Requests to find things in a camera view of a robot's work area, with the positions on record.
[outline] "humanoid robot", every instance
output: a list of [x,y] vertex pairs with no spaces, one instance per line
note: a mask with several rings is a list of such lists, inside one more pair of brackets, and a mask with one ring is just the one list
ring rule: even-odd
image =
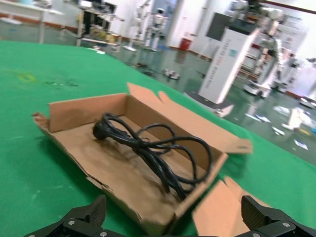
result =
[[168,18],[164,15],[164,10],[157,9],[157,13],[151,15],[146,32],[145,47],[150,48],[151,51],[156,52],[160,36],[166,27]]
[[131,25],[130,31],[130,40],[127,46],[124,46],[125,49],[135,52],[136,49],[133,48],[134,41],[140,41],[141,36],[144,30],[144,23],[146,18],[149,16],[150,12],[146,11],[148,6],[150,5],[151,0],[146,0],[143,5],[136,9],[134,13],[134,19]]

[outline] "green mat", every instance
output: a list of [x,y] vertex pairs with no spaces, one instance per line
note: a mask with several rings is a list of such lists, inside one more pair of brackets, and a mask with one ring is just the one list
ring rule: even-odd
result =
[[[58,221],[71,208],[101,193],[33,123],[58,100],[126,92],[130,81],[171,99],[229,132],[252,141],[253,155],[230,155],[219,178],[231,176],[262,201],[316,229],[316,167],[264,139],[220,119],[175,90],[107,55],[86,48],[0,41],[1,233],[23,236]],[[108,200],[103,228],[140,236]],[[195,234],[191,214],[177,234]]]

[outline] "cardboard piece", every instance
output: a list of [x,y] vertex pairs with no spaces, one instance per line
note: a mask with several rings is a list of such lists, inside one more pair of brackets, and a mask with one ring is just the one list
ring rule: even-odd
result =
[[[34,119],[41,131],[75,162],[91,183],[102,189],[147,233],[161,235],[172,229],[215,179],[228,157],[219,148],[245,153],[251,152],[252,146],[249,141],[239,139],[177,105],[165,94],[158,98],[151,90],[132,84],[128,86],[131,95],[122,93],[54,102],[49,104],[50,119],[40,113],[35,113]],[[184,201],[179,201],[173,192],[165,194],[159,178],[140,157],[130,154],[128,149],[118,149],[113,142],[94,138],[94,122],[105,112],[120,116],[134,130],[152,123],[165,123],[179,136],[194,135],[204,139],[213,148],[211,174]],[[149,132],[142,136],[151,141],[170,137],[165,129]],[[204,174],[208,159],[201,145],[188,141],[179,144],[190,149],[197,160],[198,175]],[[163,159],[176,174],[192,176],[192,165],[184,153],[172,151]]]
[[250,195],[260,205],[268,206],[230,177],[225,177],[225,182],[219,181],[192,213],[198,235],[234,237],[248,232],[249,228],[241,216],[241,198],[244,195]]

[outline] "white robot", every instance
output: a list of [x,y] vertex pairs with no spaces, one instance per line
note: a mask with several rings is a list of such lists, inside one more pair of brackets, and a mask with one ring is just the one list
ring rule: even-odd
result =
[[146,32],[145,47],[150,48],[151,51],[156,52],[160,36],[166,27],[168,18],[164,15],[164,10],[157,9],[157,13],[151,15]]
[[284,61],[287,61],[290,56],[290,50],[282,48],[282,42],[279,39],[273,37],[276,32],[278,21],[282,17],[282,11],[273,8],[263,8],[262,14],[269,15],[270,21],[264,32],[269,36],[269,39],[261,40],[261,47],[258,59],[256,60],[253,68],[254,74],[259,74],[264,67],[264,60],[269,55],[269,62],[264,67],[258,80],[256,82],[249,80],[243,89],[250,94],[262,96],[267,98],[271,92],[275,80],[275,74],[277,79],[281,81],[282,70],[284,67]]
[[146,0],[143,5],[136,9],[134,13],[134,19],[131,25],[130,31],[130,40],[127,46],[124,46],[125,49],[135,52],[136,49],[133,48],[134,41],[140,41],[141,36],[144,30],[144,23],[146,18],[149,16],[150,12],[147,11],[147,8],[150,5],[151,0]]

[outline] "cardboard flap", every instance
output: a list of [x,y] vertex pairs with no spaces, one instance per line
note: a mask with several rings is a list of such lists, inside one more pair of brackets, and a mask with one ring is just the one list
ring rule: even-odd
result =
[[162,91],[159,92],[159,97],[164,103],[165,116],[168,116],[174,123],[185,128],[190,134],[203,139],[212,147],[226,153],[252,153],[250,141],[238,138],[225,129],[173,102]]
[[132,83],[127,84],[130,94],[150,107],[161,107],[163,103],[152,90]]
[[231,192],[235,195],[235,197],[238,199],[238,201],[241,202],[242,196],[251,196],[257,203],[259,203],[262,206],[270,207],[260,199],[256,198],[254,195],[250,194],[249,192],[242,189],[238,183],[236,183],[231,177],[225,176],[224,178],[226,186],[231,190]]
[[223,181],[193,211],[193,221],[199,236],[233,236],[240,202]]
[[104,112],[122,115],[126,93],[67,100],[49,104],[50,132],[68,130],[99,120]]

